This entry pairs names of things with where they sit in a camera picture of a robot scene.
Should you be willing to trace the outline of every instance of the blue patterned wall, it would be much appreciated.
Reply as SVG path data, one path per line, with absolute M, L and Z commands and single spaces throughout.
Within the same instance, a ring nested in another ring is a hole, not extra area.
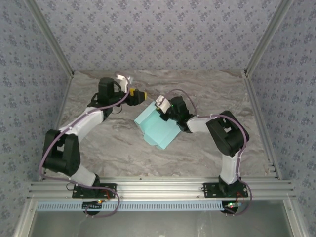
M 239 70 L 279 0 L 36 2 L 74 70 Z
M 67 75 L 23 0 L 0 0 L 0 236 L 12 236 Z
M 252 75 L 285 179 L 316 236 L 316 2 L 297 0 Z

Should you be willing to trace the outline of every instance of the floor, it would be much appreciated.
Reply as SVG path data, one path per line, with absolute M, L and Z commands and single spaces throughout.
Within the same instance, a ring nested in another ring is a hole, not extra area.
M 139 106 L 123 105 L 120 114 L 110 115 L 81 141 L 81 162 L 89 170 L 100 176 L 218 176 L 221 153 L 209 133 L 180 133 L 165 150 L 158 150 L 144 141 L 142 131 L 134 123 L 134 119 L 160 94 L 180 88 L 192 97 L 199 115 L 230 110 L 244 125 L 250 141 L 241 161 L 242 176 L 269 173 L 269 161 L 240 72 L 125 72 L 134 76 L 133 86 L 147 91 L 149 98 Z M 114 72 L 75 72 L 61 125 L 68 124 L 83 112 L 97 92 L 101 77 L 114 77 Z M 190 102 L 184 99 L 193 112 Z

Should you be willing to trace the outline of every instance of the yellow label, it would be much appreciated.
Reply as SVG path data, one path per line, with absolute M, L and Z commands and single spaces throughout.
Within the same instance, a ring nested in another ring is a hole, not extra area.
M 136 88 L 131 88 L 130 90 L 129 90 L 129 93 L 130 93 L 130 95 L 131 96 L 134 96 L 134 91 L 136 90 Z

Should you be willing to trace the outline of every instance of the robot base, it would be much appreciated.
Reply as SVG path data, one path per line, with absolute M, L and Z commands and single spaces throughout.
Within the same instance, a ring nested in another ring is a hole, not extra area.
M 205 198 L 240 198 L 239 193 L 244 198 L 248 197 L 247 186 L 240 181 L 232 184 L 226 184 L 221 177 L 218 183 L 203 183 L 201 188 L 204 191 Z
M 95 181 L 92 186 L 106 187 L 117 190 L 117 184 L 114 183 L 100 183 L 100 178 L 96 175 Z M 74 186 L 73 199 L 115 199 L 115 194 L 105 189 L 87 189 L 81 186 Z

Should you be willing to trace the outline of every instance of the purple cable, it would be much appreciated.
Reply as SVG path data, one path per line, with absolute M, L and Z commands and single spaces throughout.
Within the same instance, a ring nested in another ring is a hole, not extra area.
M 237 156 L 236 177 L 237 177 L 239 182 L 241 182 L 242 184 L 246 185 L 247 188 L 249 189 L 250 201 L 249 201 L 249 204 L 247 205 L 247 207 L 243 211 L 241 211 L 240 213 L 237 213 L 237 214 L 233 213 L 235 216 L 239 216 L 239 215 L 245 213 L 248 210 L 248 208 L 250 206 L 250 203 L 252 201 L 252 191 L 251 191 L 250 186 L 245 181 L 242 181 L 240 179 L 240 176 L 239 176 L 240 157 L 241 157 L 241 154 L 242 154 L 243 150 L 245 150 L 245 148 L 246 148 L 247 137 L 246 137 L 246 134 L 245 134 L 242 126 L 236 120 L 234 120 L 233 118 L 228 117 L 226 115 L 211 115 L 211 116 L 209 116 L 209 118 L 213 118 L 213 117 L 220 117 L 220 118 L 224 118 L 224 119 L 227 119 L 227 120 L 233 122 L 240 129 L 240 131 L 242 133 L 242 136 L 243 136 L 243 146 L 242 146 L 241 150 L 238 152 L 238 156 Z
M 127 78 L 128 78 L 128 76 L 126 76 L 124 73 L 115 72 L 115 75 L 117 75 L 117 74 L 120 74 L 120 75 L 124 76 L 124 77 L 126 78 L 126 80 L 127 80 Z M 85 117 L 88 116 L 89 114 L 91 114 L 91 113 L 93 113 L 93 112 L 95 112 L 95 111 L 97 111 L 97 110 L 105 110 L 105 109 L 112 108 L 112 107 L 114 107 L 114 106 L 116 106 L 116 105 L 122 103 L 122 102 L 127 98 L 127 96 L 129 95 L 129 91 L 130 91 L 130 84 L 129 84 L 129 81 L 127 80 L 127 82 L 128 82 L 128 84 L 127 84 L 127 89 L 128 89 L 128 90 L 127 90 L 127 93 L 124 95 L 124 97 L 123 97 L 121 100 L 119 100 L 118 102 L 116 102 L 116 103 L 114 103 L 114 104 L 112 104 L 112 105 L 108 105 L 108 106 L 104 106 L 104 107 L 101 107 L 101 108 L 95 108 L 95 109 L 93 109 L 93 110 L 90 110 L 90 111 L 87 112 L 86 114 L 81 115 L 79 118 L 77 118 L 69 127 L 67 127 L 64 131 L 62 131 L 62 132 L 53 140 L 53 142 L 49 145 L 49 147 L 47 148 L 47 150 L 46 150 L 46 152 L 45 152 L 45 154 L 44 154 L 44 156 L 43 156 L 43 158 L 42 158 L 42 160 L 41 160 L 40 163 L 39 163 L 39 175 L 40 175 L 42 178 L 53 179 L 53 180 L 58 180 L 58 181 L 67 181 L 67 182 L 71 182 L 71 183 L 73 183 L 73 184 L 75 184 L 75 185 L 79 185 L 79 186 L 81 186 L 81 187 L 84 187 L 84 188 L 88 188 L 88 189 L 103 189 L 103 190 L 109 190 L 110 192 L 114 193 L 114 194 L 118 197 L 118 204 L 117 204 L 115 210 L 112 211 L 112 212 L 109 213 L 109 214 L 100 215 L 100 216 L 98 216 L 98 218 L 100 218 L 100 217 L 112 216 L 112 215 L 114 215 L 114 214 L 117 212 L 117 210 L 118 210 L 118 208 L 119 208 L 120 200 L 119 200 L 119 195 L 118 195 L 118 193 L 117 193 L 115 190 L 110 189 L 110 188 L 107 188 L 107 187 L 93 187 L 93 186 L 87 186 L 87 185 L 79 184 L 79 183 L 77 183 L 77 182 L 74 182 L 74 181 L 71 181 L 71 180 L 65 179 L 65 178 L 49 177 L 49 176 L 46 176 L 46 175 L 44 175 L 44 174 L 42 173 L 42 169 L 43 169 L 43 165 L 44 165 L 44 163 L 45 163 L 45 160 L 46 160 L 46 158 L 47 158 L 48 153 L 50 152 L 50 150 L 53 148 L 53 146 L 56 144 L 56 142 L 57 142 L 66 132 L 68 132 L 68 131 L 70 130 L 71 127 L 75 126 L 77 123 L 79 123 L 83 118 L 85 118 Z
M 194 108 L 194 112 L 195 114 L 197 115 L 198 114 L 198 110 L 197 110 L 197 107 L 195 106 L 193 100 L 191 99 L 191 97 L 182 89 L 173 89 L 171 91 L 169 91 L 165 96 L 164 98 L 162 99 L 162 101 L 159 103 L 159 105 L 161 105 L 163 103 L 163 101 L 166 99 L 166 97 L 173 91 L 181 91 L 183 94 L 185 94 L 187 96 L 187 98 L 190 100 L 191 104 L 193 105 L 193 108 Z

